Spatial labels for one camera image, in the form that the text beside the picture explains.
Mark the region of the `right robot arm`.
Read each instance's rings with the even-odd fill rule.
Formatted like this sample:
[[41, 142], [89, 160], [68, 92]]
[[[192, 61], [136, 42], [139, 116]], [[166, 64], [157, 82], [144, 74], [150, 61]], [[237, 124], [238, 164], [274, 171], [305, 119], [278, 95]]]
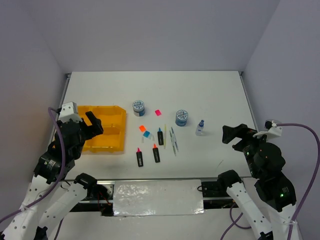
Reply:
[[257, 131], [245, 124], [222, 127], [222, 142], [240, 141], [233, 149], [244, 154], [251, 176], [256, 179], [255, 190], [266, 204], [266, 218], [234, 170], [218, 175], [217, 190], [230, 196], [240, 208], [257, 240], [298, 240], [297, 223], [292, 219], [296, 211], [296, 192], [291, 181], [283, 174], [286, 164], [278, 146], [268, 140], [282, 135], [282, 128], [274, 121], [266, 122], [266, 131]]

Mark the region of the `blue round tin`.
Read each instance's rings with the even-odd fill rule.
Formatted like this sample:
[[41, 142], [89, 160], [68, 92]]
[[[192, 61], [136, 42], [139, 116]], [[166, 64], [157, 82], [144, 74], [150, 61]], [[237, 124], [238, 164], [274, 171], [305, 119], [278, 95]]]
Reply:
[[175, 115], [175, 124], [179, 127], [183, 127], [187, 124], [189, 114], [186, 110], [180, 109]]

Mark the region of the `orange highlighter cap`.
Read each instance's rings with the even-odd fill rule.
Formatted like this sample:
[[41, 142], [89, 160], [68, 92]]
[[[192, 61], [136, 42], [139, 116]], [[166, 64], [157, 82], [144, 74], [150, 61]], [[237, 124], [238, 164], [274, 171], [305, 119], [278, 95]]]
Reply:
[[145, 131], [146, 131], [146, 128], [145, 128], [144, 125], [141, 125], [141, 126], [139, 127], [139, 129], [140, 129], [141, 132], [145, 132]]

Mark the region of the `grey-blue round tin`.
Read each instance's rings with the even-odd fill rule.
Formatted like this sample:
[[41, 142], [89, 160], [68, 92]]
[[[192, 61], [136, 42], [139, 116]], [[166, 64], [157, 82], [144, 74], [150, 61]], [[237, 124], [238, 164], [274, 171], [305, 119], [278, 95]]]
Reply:
[[142, 117], [145, 114], [145, 103], [142, 100], [135, 100], [132, 109], [135, 116]]

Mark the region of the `orange black highlighter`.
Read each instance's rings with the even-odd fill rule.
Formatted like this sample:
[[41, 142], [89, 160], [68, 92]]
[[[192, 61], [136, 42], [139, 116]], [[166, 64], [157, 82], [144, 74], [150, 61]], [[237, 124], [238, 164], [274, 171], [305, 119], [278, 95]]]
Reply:
[[159, 163], [161, 161], [160, 160], [160, 153], [159, 153], [159, 149], [155, 143], [153, 144], [152, 151], [153, 151], [154, 161], [156, 163]]

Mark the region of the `pink black highlighter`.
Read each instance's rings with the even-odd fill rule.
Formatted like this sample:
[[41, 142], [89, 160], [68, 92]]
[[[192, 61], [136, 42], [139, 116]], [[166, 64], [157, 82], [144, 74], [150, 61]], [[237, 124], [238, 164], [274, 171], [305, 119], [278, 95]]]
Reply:
[[140, 148], [137, 148], [137, 152], [136, 152], [136, 158], [137, 158], [137, 164], [139, 167], [143, 167], [144, 163], [143, 163], [143, 155], [142, 155], [142, 151], [140, 150]]

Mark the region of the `pink highlighter cap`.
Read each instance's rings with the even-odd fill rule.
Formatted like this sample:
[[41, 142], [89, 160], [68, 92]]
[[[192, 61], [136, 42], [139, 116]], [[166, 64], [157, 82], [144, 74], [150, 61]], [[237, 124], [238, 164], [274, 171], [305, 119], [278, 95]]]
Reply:
[[156, 114], [157, 116], [160, 116], [162, 113], [161, 113], [161, 111], [160, 111], [159, 109], [157, 109], [157, 110], [155, 111], [155, 114]]

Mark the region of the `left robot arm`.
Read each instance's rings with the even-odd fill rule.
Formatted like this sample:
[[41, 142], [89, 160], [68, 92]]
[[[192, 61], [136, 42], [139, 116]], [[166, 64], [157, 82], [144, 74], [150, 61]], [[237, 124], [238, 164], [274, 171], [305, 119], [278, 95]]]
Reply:
[[74, 206], [85, 198], [91, 200], [97, 196], [97, 180], [81, 173], [63, 195], [50, 204], [54, 192], [80, 158], [85, 142], [103, 133], [101, 120], [92, 111], [85, 114], [90, 125], [70, 116], [66, 122], [54, 122], [55, 139], [39, 158], [20, 208], [8, 215], [11, 222], [1, 232], [2, 240], [46, 240]]

